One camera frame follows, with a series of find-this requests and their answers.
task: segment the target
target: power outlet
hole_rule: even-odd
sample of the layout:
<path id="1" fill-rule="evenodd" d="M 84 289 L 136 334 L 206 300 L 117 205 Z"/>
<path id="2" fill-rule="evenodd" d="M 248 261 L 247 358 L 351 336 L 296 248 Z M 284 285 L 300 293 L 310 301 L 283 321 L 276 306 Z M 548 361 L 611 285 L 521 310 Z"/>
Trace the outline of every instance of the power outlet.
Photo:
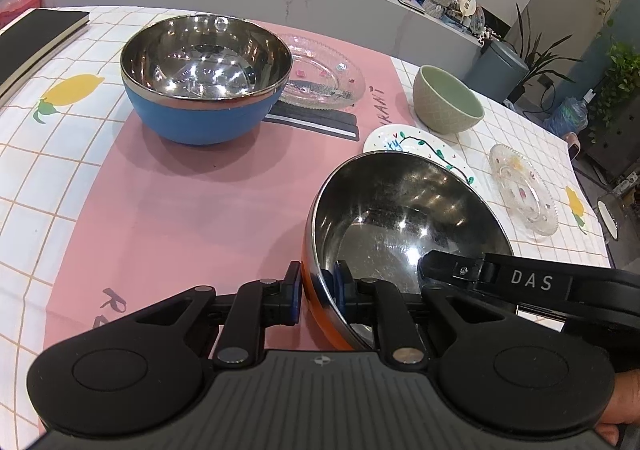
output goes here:
<path id="1" fill-rule="evenodd" d="M 551 87 L 554 84 L 554 81 L 551 78 L 549 78 L 547 75 L 541 75 L 540 78 L 538 78 L 538 82 L 545 89 L 548 89 L 549 87 Z"/>

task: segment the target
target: blue bowl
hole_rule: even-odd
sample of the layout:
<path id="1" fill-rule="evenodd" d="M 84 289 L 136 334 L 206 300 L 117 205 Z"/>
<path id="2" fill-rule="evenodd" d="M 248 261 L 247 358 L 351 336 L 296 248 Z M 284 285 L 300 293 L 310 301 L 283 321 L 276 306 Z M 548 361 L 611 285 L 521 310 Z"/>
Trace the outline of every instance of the blue bowl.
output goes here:
<path id="1" fill-rule="evenodd" d="M 122 80 L 146 126 L 177 143 L 233 140 L 254 128 L 289 79 L 292 57 L 276 35 L 219 15 L 169 18 L 134 35 Z"/>

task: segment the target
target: hand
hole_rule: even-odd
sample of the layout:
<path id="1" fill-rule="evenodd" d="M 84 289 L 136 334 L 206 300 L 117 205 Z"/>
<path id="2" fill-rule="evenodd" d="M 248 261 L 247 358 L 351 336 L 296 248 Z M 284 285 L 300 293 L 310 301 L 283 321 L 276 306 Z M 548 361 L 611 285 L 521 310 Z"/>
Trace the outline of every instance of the hand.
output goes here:
<path id="1" fill-rule="evenodd" d="M 640 424 L 640 369 L 616 374 L 613 396 L 609 400 L 596 432 L 610 445 L 618 443 L 617 424 Z"/>

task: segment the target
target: bowl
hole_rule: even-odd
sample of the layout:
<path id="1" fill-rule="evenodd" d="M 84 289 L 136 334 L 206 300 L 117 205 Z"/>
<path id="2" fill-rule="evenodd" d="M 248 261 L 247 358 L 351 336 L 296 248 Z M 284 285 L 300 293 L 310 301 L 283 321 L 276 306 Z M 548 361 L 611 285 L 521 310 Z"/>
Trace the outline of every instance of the bowl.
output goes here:
<path id="1" fill-rule="evenodd" d="M 414 154 L 376 151 L 339 166 L 318 192 L 305 229 L 303 281 L 310 309 L 339 349 L 367 348 L 322 277 L 345 260 L 354 278 L 377 277 L 418 293 L 417 266 L 431 250 L 512 255 L 490 208 L 445 168 Z"/>
<path id="2" fill-rule="evenodd" d="M 418 118 L 441 134 L 457 134 L 484 118 L 484 107 L 465 84 L 440 68 L 425 65 L 414 80 Z"/>
<path id="3" fill-rule="evenodd" d="M 122 80 L 146 126 L 177 143 L 229 141 L 262 121 L 284 89 L 292 57 L 272 32 L 228 16 L 162 20 L 120 56 Z"/>

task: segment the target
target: ribbed gray surface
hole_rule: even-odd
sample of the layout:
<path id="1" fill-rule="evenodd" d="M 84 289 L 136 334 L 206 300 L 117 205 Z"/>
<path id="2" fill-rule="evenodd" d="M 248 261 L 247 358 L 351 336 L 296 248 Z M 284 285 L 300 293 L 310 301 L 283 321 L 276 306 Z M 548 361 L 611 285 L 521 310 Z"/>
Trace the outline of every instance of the ribbed gray surface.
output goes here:
<path id="1" fill-rule="evenodd" d="M 260 366 L 220 375 L 183 418 L 144 436 L 79 440 L 50 433 L 37 450 L 606 450 L 588 432 L 555 442 L 491 435 L 452 414 L 423 376 L 373 353 L 270 351 Z"/>

